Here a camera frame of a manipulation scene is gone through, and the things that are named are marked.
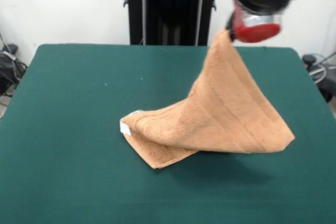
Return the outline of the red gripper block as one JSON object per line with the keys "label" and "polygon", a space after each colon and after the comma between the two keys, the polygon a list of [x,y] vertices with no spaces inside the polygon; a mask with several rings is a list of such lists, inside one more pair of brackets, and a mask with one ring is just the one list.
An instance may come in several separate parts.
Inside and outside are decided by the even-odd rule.
{"label": "red gripper block", "polygon": [[256,15],[243,9],[237,2],[226,22],[231,42],[261,42],[272,38],[281,31],[281,15]]}

